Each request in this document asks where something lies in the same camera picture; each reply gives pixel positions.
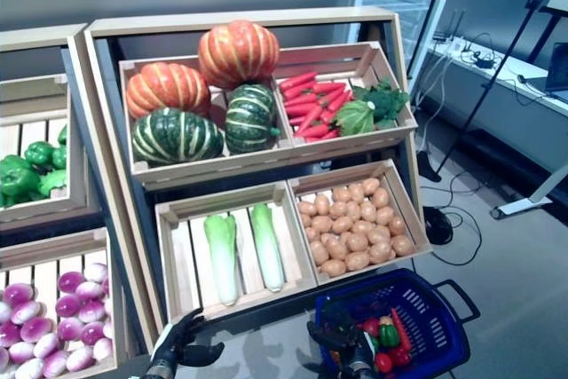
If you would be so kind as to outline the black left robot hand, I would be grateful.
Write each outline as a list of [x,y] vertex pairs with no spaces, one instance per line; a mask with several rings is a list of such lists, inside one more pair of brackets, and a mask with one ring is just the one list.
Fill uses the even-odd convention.
[[162,331],[150,357],[144,378],[174,378],[179,366],[206,367],[215,363],[225,349],[224,343],[193,344],[205,324],[203,309],[197,308]]

